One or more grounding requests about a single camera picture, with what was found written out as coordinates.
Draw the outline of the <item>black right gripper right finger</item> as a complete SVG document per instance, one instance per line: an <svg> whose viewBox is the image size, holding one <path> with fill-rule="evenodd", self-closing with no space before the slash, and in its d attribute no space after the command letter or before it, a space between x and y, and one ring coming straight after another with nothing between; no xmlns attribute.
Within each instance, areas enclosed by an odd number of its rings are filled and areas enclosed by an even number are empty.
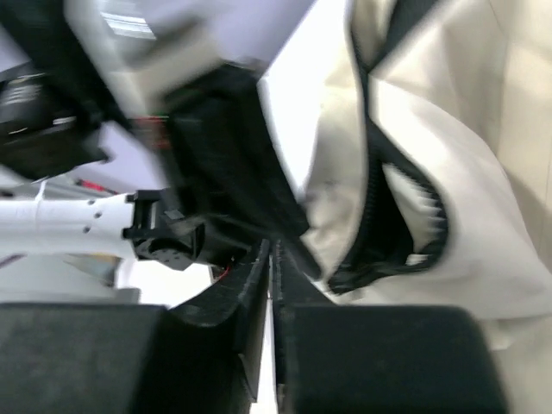
<svg viewBox="0 0 552 414"><path fill-rule="evenodd" d="M272 249L282 413L506 413L482 331L464 310L336 305Z"/></svg>

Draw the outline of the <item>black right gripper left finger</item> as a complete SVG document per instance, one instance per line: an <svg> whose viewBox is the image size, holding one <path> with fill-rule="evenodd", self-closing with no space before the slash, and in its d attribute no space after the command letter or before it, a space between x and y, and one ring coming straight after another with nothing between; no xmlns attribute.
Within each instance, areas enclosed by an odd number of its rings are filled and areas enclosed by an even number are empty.
<svg viewBox="0 0 552 414"><path fill-rule="evenodd" d="M256 398L270 244L167 309L4 304L4 413L246 413Z"/></svg>

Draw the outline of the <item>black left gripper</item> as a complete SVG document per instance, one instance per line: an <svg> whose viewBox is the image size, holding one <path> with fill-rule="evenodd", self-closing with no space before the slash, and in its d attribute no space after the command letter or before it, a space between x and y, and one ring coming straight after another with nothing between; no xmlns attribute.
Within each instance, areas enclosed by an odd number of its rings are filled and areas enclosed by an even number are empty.
<svg viewBox="0 0 552 414"><path fill-rule="evenodd" d="M204 225L211 262L267 238L308 263L301 237L310 225L273 147L258 80L223 64L166 97L166 175L185 214Z"/></svg>

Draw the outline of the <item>cream jacket with black zipper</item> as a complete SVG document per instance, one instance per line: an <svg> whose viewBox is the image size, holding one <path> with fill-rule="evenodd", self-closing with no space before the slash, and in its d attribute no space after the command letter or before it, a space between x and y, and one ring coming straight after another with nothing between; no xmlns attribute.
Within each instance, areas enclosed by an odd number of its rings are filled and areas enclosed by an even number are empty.
<svg viewBox="0 0 552 414"><path fill-rule="evenodd" d="M337 304L452 304L551 333L551 4L318 1L307 191Z"/></svg>

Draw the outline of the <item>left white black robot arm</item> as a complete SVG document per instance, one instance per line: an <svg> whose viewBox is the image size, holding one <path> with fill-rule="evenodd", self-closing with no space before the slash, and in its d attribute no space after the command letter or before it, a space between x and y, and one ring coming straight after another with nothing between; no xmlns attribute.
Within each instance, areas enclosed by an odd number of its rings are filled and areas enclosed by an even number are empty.
<svg viewBox="0 0 552 414"><path fill-rule="evenodd" d="M45 182L106 161L114 122L151 155L159 190L4 201L5 254L108 254L230 267L259 240L319 271L310 225L273 147L260 70L220 52L204 4L4 1L1 24L28 63L1 76L1 164Z"/></svg>

